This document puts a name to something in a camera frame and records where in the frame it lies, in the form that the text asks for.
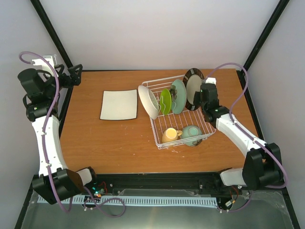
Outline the teal flower plate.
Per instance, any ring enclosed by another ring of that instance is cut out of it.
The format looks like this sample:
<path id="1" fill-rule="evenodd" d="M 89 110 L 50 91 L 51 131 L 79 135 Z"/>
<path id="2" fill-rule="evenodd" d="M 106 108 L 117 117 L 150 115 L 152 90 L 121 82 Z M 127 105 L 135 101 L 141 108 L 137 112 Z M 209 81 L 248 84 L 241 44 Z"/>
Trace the teal flower plate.
<path id="1" fill-rule="evenodd" d="M 171 110 L 174 114 L 178 115 L 184 110 L 187 99 L 186 88 L 182 80 L 177 79 L 173 81 L 170 94 L 172 98 Z"/>

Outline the black rimmed plate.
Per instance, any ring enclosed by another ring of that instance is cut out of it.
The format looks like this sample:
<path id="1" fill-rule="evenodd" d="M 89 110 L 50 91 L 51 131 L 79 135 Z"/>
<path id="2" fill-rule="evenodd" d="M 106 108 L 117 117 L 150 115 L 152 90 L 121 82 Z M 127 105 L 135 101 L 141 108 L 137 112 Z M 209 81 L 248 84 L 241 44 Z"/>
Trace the black rimmed plate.
<path id="1" fill-rule="evenodd" d="M 186 104 L 185 107 L 190 111 L 195 111 L 199 105 L 193 104 L 194 95 L 200 91 L 200 86 L 204 80 L 203 73 L 197 68 L 191 68 L 183 77 L 183 83 L 186 88 Z"/>

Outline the green celadon bowl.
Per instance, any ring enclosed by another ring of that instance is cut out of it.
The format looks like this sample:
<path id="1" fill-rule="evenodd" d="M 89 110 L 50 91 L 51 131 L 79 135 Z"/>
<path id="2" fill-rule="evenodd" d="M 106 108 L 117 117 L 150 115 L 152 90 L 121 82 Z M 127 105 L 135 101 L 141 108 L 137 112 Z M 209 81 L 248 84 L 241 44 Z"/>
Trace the green celadon bowl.
<path id="1" fill-rule="evenodd" d="M 182 135 L 180 136 L 181 139 L 185 140 L 188 139 L 189 141 L 185 142 L 187 146 L 197 146 L 202 142 L 202 139 L 195 139 L 202 135 L 202 131 L 199 127 L 195 125 L 189 125 L 182 130 Z"/>

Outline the lime green plate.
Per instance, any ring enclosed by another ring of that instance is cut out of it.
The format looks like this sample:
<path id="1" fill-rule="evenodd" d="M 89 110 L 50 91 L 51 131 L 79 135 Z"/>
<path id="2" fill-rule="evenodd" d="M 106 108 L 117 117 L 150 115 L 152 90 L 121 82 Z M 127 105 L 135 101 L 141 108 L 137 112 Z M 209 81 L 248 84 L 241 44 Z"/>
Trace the lime green plate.
<path id="1" fill-rule="evenodd" d="M 160 94 L 160 106 L 163 115 L 169 114 L 172 106 L 172 97 L 168 89 L 163 89 Z"/>

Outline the white wire dish rack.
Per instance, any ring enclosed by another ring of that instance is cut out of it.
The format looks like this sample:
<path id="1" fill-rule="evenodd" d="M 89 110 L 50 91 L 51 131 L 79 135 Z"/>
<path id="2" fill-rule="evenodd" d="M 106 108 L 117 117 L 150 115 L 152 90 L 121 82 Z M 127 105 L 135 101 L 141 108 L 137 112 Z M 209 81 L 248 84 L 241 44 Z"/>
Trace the white wire dish rack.
<path id="1" fill-rule="evenodd" d="M 150 89 L 157 100 L 159 100 L 161 96 L 161 92 L 163 89 L 170 89 L 171 84 L 175 80 L 182 80 L 183 75 L 172 76 L 167 78 L 160 78 L 155 80 L 149 80 L 142 82 L 142 86 Z M 205 122 L 203 114 L 200 109 L 195 111 L 190 111 L 187 108 L 184 108 L 180 114 L 174 114 L 170 112 L 167 115 L 163 115 L 159 112 L 159 115 L 156 119 L 151 119 L 151 126 L 153 131 L 153 136 L 155 140 L 155 144 L 158 149 L 165 149 L 174 146 L 185 145 L 187 142 L 193 140 L 196 142 L 206 140 L 208 137 L 213 135 L 216 132 L 216 129 L 212 127 L 210 123 Z M 162 135 L 168 128 L 174 128 L 176 130 L 183 130 L 185 127 L 189 125 L 194 125 L 201 130 L 201 134 L 198 136 L 181 139 L 178 137 L 177 140 L 169 143 L 162 143 Z"/>

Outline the yellow mug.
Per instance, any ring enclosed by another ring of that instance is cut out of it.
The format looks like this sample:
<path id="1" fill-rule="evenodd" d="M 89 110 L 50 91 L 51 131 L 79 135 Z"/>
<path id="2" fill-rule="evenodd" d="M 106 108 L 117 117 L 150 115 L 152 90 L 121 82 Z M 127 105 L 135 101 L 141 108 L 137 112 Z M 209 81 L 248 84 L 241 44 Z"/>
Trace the yellow mug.
<path id="1" fill-rule="evenodd" d="M 178 139 L 179 136 L 182 135 L 182 131 L 181 130 L 176 130 L 174 128 L 168 128 L 165 130 L 165 132 L 162 135 L 162 143 L 169 143 L 169 142 L 173 142 L 176 141 Z"/>

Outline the floral patterned bowl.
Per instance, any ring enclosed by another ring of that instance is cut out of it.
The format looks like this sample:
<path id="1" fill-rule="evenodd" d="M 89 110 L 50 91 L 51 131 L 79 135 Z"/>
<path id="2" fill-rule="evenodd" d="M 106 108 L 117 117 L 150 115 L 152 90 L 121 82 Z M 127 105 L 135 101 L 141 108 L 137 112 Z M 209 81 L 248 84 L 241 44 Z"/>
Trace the floral patterned bowl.
<path id="1" fill-rule="evenodd" d="M 155 120 L 159 114 L 159 104 L 153 92 L 145 86 L 138 86 L 141 103 L 148 116 Z"/>

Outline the white square plate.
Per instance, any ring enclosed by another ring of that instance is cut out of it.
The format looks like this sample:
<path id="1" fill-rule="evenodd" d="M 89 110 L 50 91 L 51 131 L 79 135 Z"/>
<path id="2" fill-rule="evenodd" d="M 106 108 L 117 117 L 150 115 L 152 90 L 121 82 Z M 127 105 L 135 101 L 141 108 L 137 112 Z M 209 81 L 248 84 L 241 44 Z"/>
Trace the white square plate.
<path id="1" fill-rule="evenodd" d="M 137 90 L 103 91 L 100 120 L 121 121 L 137 118 Z"/>

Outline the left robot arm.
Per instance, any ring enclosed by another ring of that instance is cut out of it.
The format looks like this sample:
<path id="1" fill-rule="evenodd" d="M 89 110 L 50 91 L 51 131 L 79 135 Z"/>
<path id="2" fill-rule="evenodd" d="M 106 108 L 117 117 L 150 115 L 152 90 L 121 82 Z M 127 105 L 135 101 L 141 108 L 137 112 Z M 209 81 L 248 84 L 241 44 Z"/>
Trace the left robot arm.
<path id="1" fill-rule="evenodd" d="M 91 167 L 71 171 L 62 155 L 58 116 L 59 91 L 81 83 L 82 65 L 69 68 L 69 74 L 63 70 L 62 64 L 55 65 L 52 69 L 43 64 L 41 70 L 29 68 L 18 74 L 26 91 L 23 104 L 37 137 L 40 157 L 39 176 L 32 181 L 32 187 L 52 205 L 58 200 L 80 194 L 85 189 L 94 192 L 99 186 L 99 180 Z"/>

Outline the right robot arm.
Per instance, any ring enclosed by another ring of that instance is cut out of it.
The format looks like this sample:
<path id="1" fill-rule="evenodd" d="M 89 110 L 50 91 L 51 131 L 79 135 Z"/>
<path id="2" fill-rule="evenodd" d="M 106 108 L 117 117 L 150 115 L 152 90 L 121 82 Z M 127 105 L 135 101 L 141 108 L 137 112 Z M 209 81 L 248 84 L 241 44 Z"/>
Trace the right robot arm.
<path id="1" fill-rule="evenodd" d="M 195 92 L 194 103 L 200 105 L 205 121 L 225 134 L 245 157 L 242 168 L 220 173 L 225 186 L 244 186 L 251 190 L 284 187 L 285 173 L 279 146 L 256 137 L 227 107 L 221 106 L 215 84 L 202 83 L 200 91 Z"/>

